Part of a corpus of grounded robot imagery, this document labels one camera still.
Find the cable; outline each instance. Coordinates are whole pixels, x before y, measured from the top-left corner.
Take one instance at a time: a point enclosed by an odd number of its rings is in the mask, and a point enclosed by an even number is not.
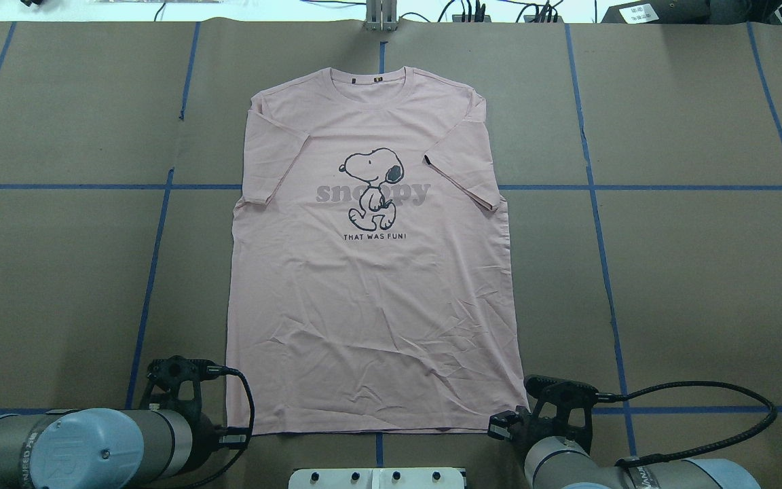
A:
[[[306,3],[343,3],[345,5],[366,5],[367,2],[339,2],[339,0],[301,0]]]
[[[426,18],[425,16],[423,16],[418,12],[406,12],[403,15],[401,15],[400,18],[404,18],[405,16],[419,16],[420,18],[423,18],[424,20],[430,22],[430,19]]]
[[[535,7],[536,8],[536,16],[539,16],[539,5],[535,3],[527,3],[525,4],[524,8],[521,9],[520,12],[518,12],[517,18],[515,18],[515,24],[517,24],[519,21],[521,21],[521,17],[524,15],[524,10],[526,10],[529,7]]]
[[[542,12],[536,12],[536,16],[534,16],[533,20],[530,22],[552,22],[552,13],[554,13],[556,17],[557,10],[553,8],[550,2],[546,2],[545,5],[542,6]]]
[[[239,377],[241,384],[243,384],[243,390],[245,390],[246,392],[246,399],[249,401],[249,430],[246,435],[246,443],[248,443],[249,440],[252,439],[252,429],[255,426],[255,400],[252,399],[252,390],[249,389],[249,383],[246,381],[246,376],[243,375],[243,372],[240,372],[239,369],[230,368],[230,367],[222,367],[221,369],[223,369],[222,372],[224,375],[235,375]],[[226,473],[226,471],[229,470],[229,468],[231,468],[231,465],[235,464],[237,459],[239,459],[241,455],[243,455],[243,452],[245,451],[246,448],[239,449],[235,453],[234,457],[232,457],[229,461],[227,461],[227,464],[225,464],[223,468],[219,469],[213,475],[206,477],[206,479],[202,479],[199,480],[198,482],[187,484],[186,486],[170,487],[168,489],[195,489],[196,487],[209,484],[212,481],[219,479],[224,473]]]
[[[162,6],[159,7],[159,10],[155,11],[155,15],[153,16],[153,22],[159,20],[159,14],[162,13],[162,9],[164,9],[165,5],[167,5],[167,4],[168,4],[168,2],[162,2]]]
[[[642,389],[640,391],[637,391],[632,394],[627,394],[625,396],[620,394],[600,393],[599,402],[628,401],[630,399],[635,399],[636,397],[643,396],[645,394],[655,393],[657,391],[661,391],[664,389],[673,389],[676,387],[719,387],[721,389],[728,389],[730,391],[735,391],[736,393],[742,393],[745,396],[752,397],[752,399],[756,399],[758,400],[758,402],[763,403],[763,405],[766,406],[766,408],[768,408],[768,414],[766,415],[766,417],[763,418],[763,420],[759,421],[749,430],[744,431],[744,433],[739,433],[733,437],[727,437],[727,439],[723,439],[714,443],[708,443],[708,445],[699,446],[698,448],[693,448],[691,450],[669,453],[668,455],[664,455],[662,453],[654,453],[652,455],[645,455],[645,457],[640,457],[640,458],[622,458],[618,460],[617,463],[615,464],[617,467],[624,467],[624,468],[641,467],[642,465],[671,462],[672,460],[680,460],[682,458],[690,458],[690,457],[702,455],[703,453],[714,452],[722,448],[727,448],[727,446],[736,445],[736,443],[741,443],[742,441],[751,439],[751,437],[754,437],[762,433],[762,431],[764,431],[767,427],[769,427],[770,424],[774,422],[774,420],[777,419],[777,408],[774,405],[774,403],[770,402],[770,400],[766,399],[760,394],[752,392],[750,389],[745,389],[744,387],[741,386],[735,386],[735,384],[726,384],[725,382],[714,382],[710,380],[691,380],[686,382],[671,382],[668,384],[659,384],[658,386],[648,387],[646,389]]]
[[[448,0],[448,3],[446,3],[446,6],[443,7],[443,11],[440,12],[440,18],[436,19],[437,22],[442,22],[443,21],[443,16],[445,15],[446,10],[448,10],[448,7],[451,7],[451,4],[454,3],[454,2],[457,2],[457,0]]]

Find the snoopy print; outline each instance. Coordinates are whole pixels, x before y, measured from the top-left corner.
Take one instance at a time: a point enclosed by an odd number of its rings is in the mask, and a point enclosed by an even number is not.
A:
[[[348,210],[348,220],[361,231],[382,231],[394,225],[397,206],[386,198],[387,187],[382,183],[403,180],[403,163],[397,153],[388,148],[373,149],[369,153],[354,153],[339,165],[339,171],[367,184],[358,198],[358,207]]]

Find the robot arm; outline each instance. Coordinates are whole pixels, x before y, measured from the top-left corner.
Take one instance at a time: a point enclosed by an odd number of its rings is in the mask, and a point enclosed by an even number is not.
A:
[[[241,372],[209,360],[172,357],[150,363],[137,410],[105,408],[0,416],[0,489],[120,489],[193,471],[221,448],[247,448],[249,427],[214,427],[202,414],[201,381]],[[181,386],[193,390],[180,399]]]
[[[730,389],[753,397],[768,409],[768,415],[751,429],[721,442],[668,455],[629,457],[614,467],[599,467],[590,458],[593,441],[592,411],[596,403],[633,399],[663,389],[708,386]],[[511,441],[524,465],[524,473],[533,489],[760,489],[746,470],[724,459],[691,459],[735,445],[761,433],[777,417],[777,409],[768,399],[744,387],[722,382],[675,382],[650,387],[621,396],[600,393],[580,382],[540,376],[525,380],[527,393],[535,397],[533,412],[518,406],[491,416],[488,435]],[[546,403],[557,408],[553,418],[540,417]],[[574,410],[584,411],[584,425],[569,423]]]

